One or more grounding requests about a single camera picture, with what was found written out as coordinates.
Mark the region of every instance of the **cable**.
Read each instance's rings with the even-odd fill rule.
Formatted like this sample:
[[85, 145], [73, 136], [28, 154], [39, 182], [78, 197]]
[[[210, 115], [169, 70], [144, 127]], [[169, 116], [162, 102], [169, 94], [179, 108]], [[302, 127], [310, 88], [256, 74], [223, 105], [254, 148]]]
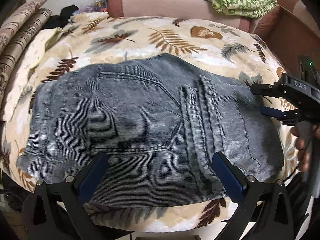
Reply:
[[[305, 146], [304, 149], [303, 149], [304, 152], [305, 152], [306, 149], [308, 148], [310, 142], [311, 142], [311, 141], [313, 140], [313, 138], [316, 136], [316, 132], [317, 132], [319, 126], [320, 126], [320, 124], [318, 124], [318, 125], [316, 126], [316, 128], [314, 129], [312, 137], [310, 137], [310, 139], [308, 140], [306, 146]], [[287, 178], [284, 179], [283, 182], [286, 182], [288, 179], [290, 179], [290, 178], [293, 176], [293, 174], [297, 171], [297, 169], [298, 169], [298, 165], [297, 165], [297, 167], [294, 169], [294, 171], [293, 171]]]

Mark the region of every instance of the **gray denim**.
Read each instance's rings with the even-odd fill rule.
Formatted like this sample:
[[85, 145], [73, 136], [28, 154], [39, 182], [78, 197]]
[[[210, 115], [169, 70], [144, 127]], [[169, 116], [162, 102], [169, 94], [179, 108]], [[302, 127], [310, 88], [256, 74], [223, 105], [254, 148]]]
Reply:
[[18, 166], [55, 183], [105, 152], [109, 168], [92, 202], [148, 208], [225, 197], [211, 166], [216, 151], [259, 180], [282, 169], [261, 103], [238, 80], [170, 54], [89, 65], [37, 89]]

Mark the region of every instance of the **blanket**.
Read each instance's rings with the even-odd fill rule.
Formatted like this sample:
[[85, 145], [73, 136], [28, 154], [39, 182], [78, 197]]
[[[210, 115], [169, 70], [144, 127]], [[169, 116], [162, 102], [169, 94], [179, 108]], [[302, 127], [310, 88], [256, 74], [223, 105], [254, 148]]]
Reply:
[[[19, 98], [10, 122], [2, 128], [0, 168], [16, 183], [33, 191], [37, 178], [16, 166], [29, 137], [33, 94], [43, 81], [56, 80], [66, 72], [96, 63], [119, 63], [170, 53], [211, 73], [236, 78], [248, 85], [273, 83], [283, 68], [262, 39], [254, 34], [207, 20], [186, 20], [174, 24], [174, 18], [133, 17], [114, 19], [106, 13], [84, 13], [72, 18], [64, 35], [47, 50], [38, 67], [29, 72], [24, 90], [15, 90]], [[263, 98], [265, 106], [290, 110], [283, 98]], [[282, 171], [270, 178], [286, 178], [296, 167], [294, 136], [290, 127], [275, 122], [283, 152]], [[236, 208], [228, 197], [178, 207], [114, 208], [87, 203], [85, 209], [97, 225], [131, 231], [170, 232], [189, 230], [227, 220]]]

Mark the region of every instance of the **green fabric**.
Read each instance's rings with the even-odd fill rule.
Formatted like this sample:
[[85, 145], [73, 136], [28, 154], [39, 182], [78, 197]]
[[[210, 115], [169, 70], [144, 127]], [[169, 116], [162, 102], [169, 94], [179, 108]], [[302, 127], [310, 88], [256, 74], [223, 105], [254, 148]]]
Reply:
[[212, 6], [222, 14], [259, 18], [277, 5], [276, 0], [212, 0]]

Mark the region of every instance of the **blue gripper pad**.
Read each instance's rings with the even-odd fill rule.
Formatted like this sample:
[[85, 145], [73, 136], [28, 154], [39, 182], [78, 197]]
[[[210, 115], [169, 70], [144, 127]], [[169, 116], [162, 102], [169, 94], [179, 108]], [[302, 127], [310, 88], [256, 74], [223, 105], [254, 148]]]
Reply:
[[247, 183], [240, 169], [237, 166], [233, 166], [222, 152], [216, 152], [213, 155], [212, 168], [231, 200], [234, 203], [243, 202]]

